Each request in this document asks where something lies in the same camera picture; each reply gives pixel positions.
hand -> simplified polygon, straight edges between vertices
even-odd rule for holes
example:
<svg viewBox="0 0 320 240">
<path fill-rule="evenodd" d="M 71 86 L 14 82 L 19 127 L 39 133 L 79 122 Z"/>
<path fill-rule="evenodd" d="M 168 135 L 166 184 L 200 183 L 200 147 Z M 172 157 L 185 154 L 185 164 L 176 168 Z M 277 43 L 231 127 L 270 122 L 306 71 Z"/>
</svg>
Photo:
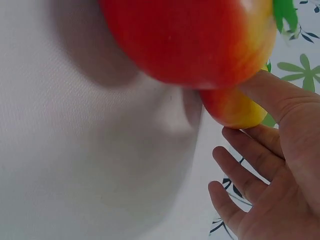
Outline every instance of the hand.
<svg viewBox="0 0 320 240">
<path fill-rule="evenodd" d="M 261 71 L 241 90 L 264 107 L 279 130 L 259 125 L 224 128 L 223 136 L 265 184 L 223 147 L 213 157 L 243 196 L 246 213 L 219 182 L 209 184 L 212 203 L 240 240 L 320 239 L 320 96 Z"/>
</svg>

apple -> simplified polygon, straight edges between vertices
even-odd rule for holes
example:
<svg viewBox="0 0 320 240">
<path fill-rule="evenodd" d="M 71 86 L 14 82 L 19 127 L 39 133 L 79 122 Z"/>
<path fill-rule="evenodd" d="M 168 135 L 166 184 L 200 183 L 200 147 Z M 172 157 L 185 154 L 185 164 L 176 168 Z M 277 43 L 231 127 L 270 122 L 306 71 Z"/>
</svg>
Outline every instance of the apple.
<svg viewBox="0 0 320 240">
<path fill-rule="evenodd" d="M 232 129 L 253 128 L 265 119 L 267 111 L 237 87 L 200 90 L 208 113 L 221 125 Z"/>
<path fill-rule="evenodd" d="M 273 0 L 99 0 L 118 45 L 148 75 L 195 89 L 252 77 L 274 48 Z"/>
</svg>

white fabric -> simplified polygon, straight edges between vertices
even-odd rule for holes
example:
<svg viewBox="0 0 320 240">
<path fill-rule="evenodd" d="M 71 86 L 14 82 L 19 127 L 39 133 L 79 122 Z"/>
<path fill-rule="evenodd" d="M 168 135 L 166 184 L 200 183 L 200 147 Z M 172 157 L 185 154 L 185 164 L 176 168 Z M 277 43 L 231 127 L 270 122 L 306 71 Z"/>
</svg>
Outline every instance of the white fabric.
<svg viewBox="0 0 320 240">
<path fill-rule="evenodd" d="M 201 109 L 136 69 L 95 0 L 0 1 L 0 239 L 207 239 L 222 138 L 205 114 L 197 142 Z"/>
</svg>

patterned fabric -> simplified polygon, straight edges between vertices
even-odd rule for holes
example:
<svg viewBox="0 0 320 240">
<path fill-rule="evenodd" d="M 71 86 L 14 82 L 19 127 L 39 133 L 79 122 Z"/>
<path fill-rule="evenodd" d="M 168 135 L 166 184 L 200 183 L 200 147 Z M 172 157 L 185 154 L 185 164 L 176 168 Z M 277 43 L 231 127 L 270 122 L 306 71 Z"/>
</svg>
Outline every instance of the patterned fabric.
<svg viewBox="0 0 320 240">
<path fill-rule="evenodd" d="M 295 7 L 299 17 L 298 30 L 287 32 L 286 36 L 278 35 L 270 58 L 271 72 L 283 81 L 320 93 L 320 0 L 296 0 Z M 267 115 L 263 123 L 277 127 L 270 115 Z M 230 147 L 229 150 L 245 168 L 262 178 L 233 148 Z M 227 176 L 222 183 L 234 202 L 244 211 L 249 211 L 251 203 L 243 198 Z M 209 240 L 236 239 L 217 214 L 212 221 Z"/>
</svg>

finger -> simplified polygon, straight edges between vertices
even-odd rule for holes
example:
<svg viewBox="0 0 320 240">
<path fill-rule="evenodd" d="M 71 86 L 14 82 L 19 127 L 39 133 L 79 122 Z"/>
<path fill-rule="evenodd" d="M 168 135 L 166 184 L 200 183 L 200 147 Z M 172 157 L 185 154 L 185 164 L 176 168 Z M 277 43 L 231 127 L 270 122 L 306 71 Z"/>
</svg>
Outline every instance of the finger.
<svg viewBox="0 0 320 240">
<path fill-rule="evenodd" d="M 267 185 L 241 166 L 224 147 L 216 147 L 212 155 L 240 193 L 254 205 Z"/>
<path fill-rule="evenodd" d="M 284 118 L 290 119 L 290 114 L 297 106 L 305 103 L 320 103 L 320 97 L 317 94 L 282 81 L 263 70 L 241 84 L 239 88 L 267 110 L 278 124 Z"/>
<path fill-rule="evenodd" d="M 232 232 L 237 234 L 239 225 L 246 213 L 231 200 L 221 183 L 213 181 L 209 184 L 208 189 L 217 213 Z"/>
<path fill-rule="evenodd" d="M 274 155 L 270 150 L 239 130 L 224 128 L 222 135 L 269 182 L 286 164 L 283 159 Z"/>
<path fill-rule="evenodd" d="M 265 146 L 278 157 L 285 159 L 280 144 L 280 135 L 278 129 L 264 125 L 258 125 L 253 128 L 243 130 L 247 135 Z"/>
</svg>

